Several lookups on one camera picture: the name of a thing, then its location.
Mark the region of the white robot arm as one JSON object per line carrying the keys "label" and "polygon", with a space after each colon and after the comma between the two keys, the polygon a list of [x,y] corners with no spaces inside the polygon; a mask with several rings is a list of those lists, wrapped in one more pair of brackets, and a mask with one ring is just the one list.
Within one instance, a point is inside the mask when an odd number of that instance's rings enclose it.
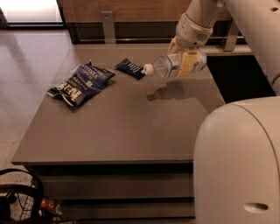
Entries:
{"label": "white robot arm", "polygon": [[[169,47],[203,46],[228,11],[274,91],[279,89],[279,0],[192,0]],[[280,96],[235,101],[201,124],[194,149],[196,224],[280,224]]]}

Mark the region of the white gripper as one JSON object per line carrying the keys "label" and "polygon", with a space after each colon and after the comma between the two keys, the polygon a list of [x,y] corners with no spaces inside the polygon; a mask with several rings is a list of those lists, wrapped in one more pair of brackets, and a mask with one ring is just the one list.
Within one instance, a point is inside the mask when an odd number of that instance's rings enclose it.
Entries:
{"label": "white gripper", "polygon": [[[196,24],[186,13],[183,13],[176,26],[176,37],[171,40],[167,53],[178,53],[182,50],[182,47],[194,48],[204,46],[212,33],[212,27]],[[199,54],[197,51],[191,50],[188,52],[180,52],[178,56],[180,58],[178,77],[185,78],[192,72],[195,64],[199,61]]]}

